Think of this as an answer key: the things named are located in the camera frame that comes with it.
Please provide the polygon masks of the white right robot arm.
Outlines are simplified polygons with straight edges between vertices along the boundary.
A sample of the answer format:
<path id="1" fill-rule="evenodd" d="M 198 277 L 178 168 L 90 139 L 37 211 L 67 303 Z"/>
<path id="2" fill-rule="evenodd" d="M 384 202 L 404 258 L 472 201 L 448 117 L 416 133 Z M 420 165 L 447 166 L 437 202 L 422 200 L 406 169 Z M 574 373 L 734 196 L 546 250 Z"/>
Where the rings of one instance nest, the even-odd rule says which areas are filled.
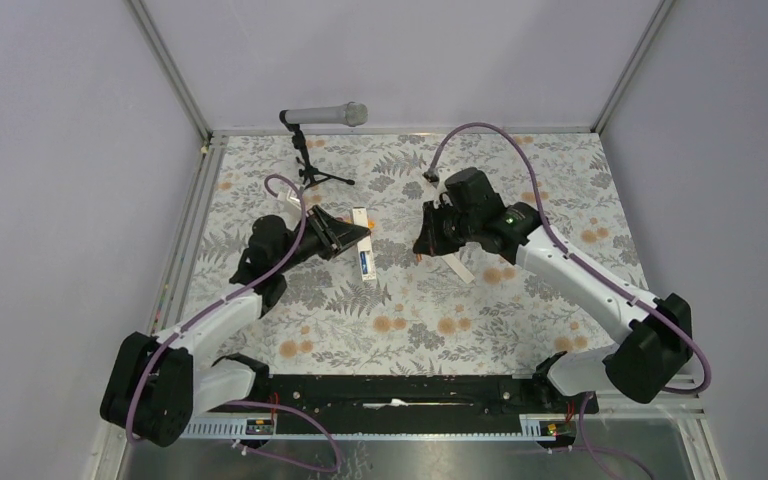
<path id="1" fill-rule="evenodd" d="M 660 298 L 594 264 L 546 226 L 537 209 L 523 202 L 505 204 L 474 167 L 448 177 L 437 199 L 423 203 L 413 251 L 445 256 L 469 243 L 537 275 L 596 320 L 612 341 L 543 361 L 533 386 L 543 410 L 557 412 L 575 395 L 609 387 L 648 404 L 668 391 L 690 361 L 691 308 L 684 298 L 675 293 Z"/>

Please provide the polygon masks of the white remote battery cover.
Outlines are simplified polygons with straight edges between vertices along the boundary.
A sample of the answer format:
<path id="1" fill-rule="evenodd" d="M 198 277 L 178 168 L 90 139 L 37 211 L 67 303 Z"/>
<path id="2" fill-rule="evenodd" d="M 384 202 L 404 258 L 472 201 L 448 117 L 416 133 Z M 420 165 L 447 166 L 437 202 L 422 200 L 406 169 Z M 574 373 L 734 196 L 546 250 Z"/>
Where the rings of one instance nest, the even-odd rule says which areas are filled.
<path id="1" fill-rule="evenodd" d="M 465 284 L 471 284 L 474 282 L 474 275 L 466 268 L 466 266 L 456 255 L 444 255 L 441 257 L 441 259 Z"/>

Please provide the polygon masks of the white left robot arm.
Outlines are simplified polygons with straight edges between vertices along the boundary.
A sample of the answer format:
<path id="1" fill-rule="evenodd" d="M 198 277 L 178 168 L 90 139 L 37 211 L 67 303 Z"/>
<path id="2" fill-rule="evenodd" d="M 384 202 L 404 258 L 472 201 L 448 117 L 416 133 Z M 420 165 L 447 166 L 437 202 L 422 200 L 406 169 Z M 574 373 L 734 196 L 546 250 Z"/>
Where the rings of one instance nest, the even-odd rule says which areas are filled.
<path id="1" fill-rule="evenodd" d="M 282 217 L 257 219 L 229 288 L 202 312 L 155 335 L 135 332 L 121 343 L 99 407 L 102 420 L 160 447 L 190 420 L 236 401 L 256 411 L 269 401 L 268 366 L 218 353 L 233 334 L 262 319 L 287 289 L 287 270 L 318 257 L 331 260 L 371 234 L 362 219 L 343 221 L 310 207 L 295 228 Z"/>

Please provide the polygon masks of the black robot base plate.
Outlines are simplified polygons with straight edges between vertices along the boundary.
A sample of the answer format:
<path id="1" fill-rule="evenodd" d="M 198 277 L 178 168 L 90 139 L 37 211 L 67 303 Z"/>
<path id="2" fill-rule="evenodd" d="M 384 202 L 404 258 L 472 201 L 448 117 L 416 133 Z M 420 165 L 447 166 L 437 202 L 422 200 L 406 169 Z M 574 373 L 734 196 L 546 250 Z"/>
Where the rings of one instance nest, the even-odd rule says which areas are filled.
<path id="1" fill-rule="evenodd" d="M 364 411 L 425 415 L 455 412 L 477 416 L 527 414 L 574 420 L 596 414 L 597 399 L 564 396 L 543 374 L 530 375 L 313 375 L 269 374 L 256 379 L 247 406 L 222 405 L 216 413 L 270 417 L 299 410 L 316 421 L 324 415 Z"/>

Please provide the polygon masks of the white remote control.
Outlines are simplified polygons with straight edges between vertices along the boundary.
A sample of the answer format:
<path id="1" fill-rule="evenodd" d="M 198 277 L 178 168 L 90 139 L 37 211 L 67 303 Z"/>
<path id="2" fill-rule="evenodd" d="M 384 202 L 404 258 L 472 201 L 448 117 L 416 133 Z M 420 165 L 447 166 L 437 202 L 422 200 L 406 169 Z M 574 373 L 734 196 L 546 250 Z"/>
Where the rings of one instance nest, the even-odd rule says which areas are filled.
<path id="1" fill-rule="evenodd" d="M 352 212 L 351 212 L 351 217 L 353 218 L 353 221 L 354 221 L 355 225 L 364 227 L 363 225 L 361 225 L 361 218 L 362 217 L 367 217 L 368 218 L 368 213 L 367 213 L 367 210 L 365 208 L 363 208 L 363 207 L 354 207 L 352 209 Z M 374 280 L 376 280 L 377 279 L 377 274 L 376 274 L 376 267 L 375 267 L 375 262 L 374 262 L 374 252 L 373 252 L 373 245 L 372 245 L 371 231 L 370 230 L 368 230 L 367 235 L 357 243 L 356 247 L 357 247 L 358 265 L 359 265 L 359 269 L 360 269 L 361 279 L 363 281 L 374 281 Z M 372 275 L 370 277 L 367 277 L 367 278 L 364 278 L 362 276 L 360 260 L 359 260 L 359 252 L 360 251 L 369 251 L 370 252 L 370 263 L 371 263 Z"/>

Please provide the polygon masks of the blue battery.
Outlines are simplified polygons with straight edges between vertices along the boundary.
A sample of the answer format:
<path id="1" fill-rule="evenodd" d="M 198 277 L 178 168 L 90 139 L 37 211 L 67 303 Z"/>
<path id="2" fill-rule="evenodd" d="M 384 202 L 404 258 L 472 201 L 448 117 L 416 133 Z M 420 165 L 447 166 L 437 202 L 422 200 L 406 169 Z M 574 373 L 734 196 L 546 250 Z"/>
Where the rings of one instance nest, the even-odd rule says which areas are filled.
<path id="1" fill-rule="evenodd" d="M 362 276 L 364 278 L 370 277 L 372 275 L 371 263 L 370 263 L 370 252 L 360 251 L 359 260 L 360 260 Z"/>

